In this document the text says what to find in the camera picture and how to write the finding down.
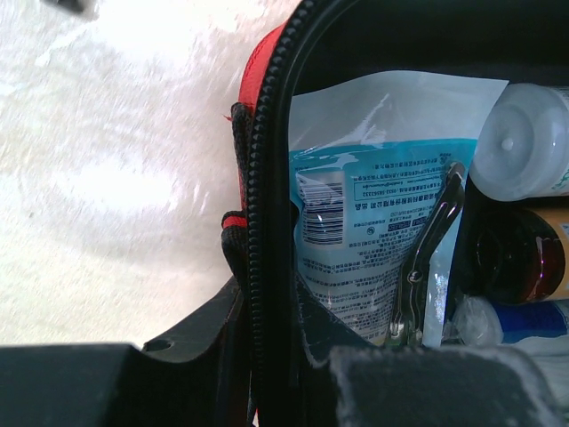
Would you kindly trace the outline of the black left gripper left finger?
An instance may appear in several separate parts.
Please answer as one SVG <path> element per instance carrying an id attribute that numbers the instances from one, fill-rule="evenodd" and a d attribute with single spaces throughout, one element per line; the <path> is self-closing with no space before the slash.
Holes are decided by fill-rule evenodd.
<path id="1" fill-rule="evenodd" d="M 246 426 L 248 395 L 246 313 L 234 279 L 141 349 L 1 349 L 3 426 Z"/>

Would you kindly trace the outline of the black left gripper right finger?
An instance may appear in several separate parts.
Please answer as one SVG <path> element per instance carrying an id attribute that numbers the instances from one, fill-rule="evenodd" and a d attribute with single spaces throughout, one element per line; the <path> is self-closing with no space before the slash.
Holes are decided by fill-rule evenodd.
<path id="1" fill-rule="evenodd" d="M 566 426 L 544 374 L 510 347 L 380 348 L 301 279 L 297 426 Z"/>

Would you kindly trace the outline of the red medicine kit case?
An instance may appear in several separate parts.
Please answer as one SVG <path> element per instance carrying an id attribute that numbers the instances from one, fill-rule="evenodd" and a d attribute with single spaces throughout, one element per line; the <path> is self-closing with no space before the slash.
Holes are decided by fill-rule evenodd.
<path id="1" fill-rule="evenodd" d="M 241 213 L 223 251 L 249 304 L 252 392 L 263 426 L 297 426 L 300 330 L 289 201 L 292 98 L 374 71 L 568 77 L 565 1 L 303 1 L 252 53 L 232 109 Z"/>

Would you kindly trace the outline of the black handled scissors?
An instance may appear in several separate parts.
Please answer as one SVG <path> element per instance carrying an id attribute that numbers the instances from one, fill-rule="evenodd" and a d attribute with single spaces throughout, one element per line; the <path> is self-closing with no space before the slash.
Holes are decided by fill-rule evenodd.
<path id="1" fill-rule="evenodd" d="M 464 206 L 464 174 L 465 166 L 462 163 L 450 164 L 445 185 L 401 266 L 386 336 L 388 345 L 399 347 L 422 344 L 430 260 Z"/>

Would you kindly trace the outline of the white bandage roll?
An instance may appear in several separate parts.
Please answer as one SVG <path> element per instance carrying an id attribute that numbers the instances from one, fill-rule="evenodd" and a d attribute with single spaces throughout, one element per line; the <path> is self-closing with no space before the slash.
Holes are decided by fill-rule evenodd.
<path id="1" fill-rule="evenodd" d="M 568 334 L 568 301 L 504 305 L 468 297 L 454 312 L 452 327 L 463 343 L 474 346 L 556 338 Z"/>

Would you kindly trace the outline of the amber bottle orange cap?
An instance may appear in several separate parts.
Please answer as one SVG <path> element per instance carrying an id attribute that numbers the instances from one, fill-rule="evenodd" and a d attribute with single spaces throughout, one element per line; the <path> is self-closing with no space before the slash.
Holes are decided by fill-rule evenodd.
<path id="1" fill-rule="evenodd" d="M 473 293 L 520 305 L 568 298 L 568 209 L 503 208 L 468 233 Z"/>

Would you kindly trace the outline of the blue mask package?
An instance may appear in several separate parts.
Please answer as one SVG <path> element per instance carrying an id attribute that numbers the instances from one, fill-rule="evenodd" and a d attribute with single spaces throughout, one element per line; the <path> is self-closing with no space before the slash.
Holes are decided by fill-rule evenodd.
<path id="1" fill-rule="evenodd" d="M 497 79 L 385 71 L 293 97 L 297 270 L 366 341 L 389 330 L 399 271 L 445 183 L 469 165 Z"/>

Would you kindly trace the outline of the white medicine bottle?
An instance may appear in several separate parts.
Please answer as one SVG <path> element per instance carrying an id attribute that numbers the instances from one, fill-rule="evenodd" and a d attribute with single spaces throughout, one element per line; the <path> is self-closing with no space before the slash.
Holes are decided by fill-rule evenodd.
<path id="1" fill-rule="evenodd" d="M 568 88 L 508 85 L 479 135 L 469 176 L 490 199 L 568 194 Z"/>

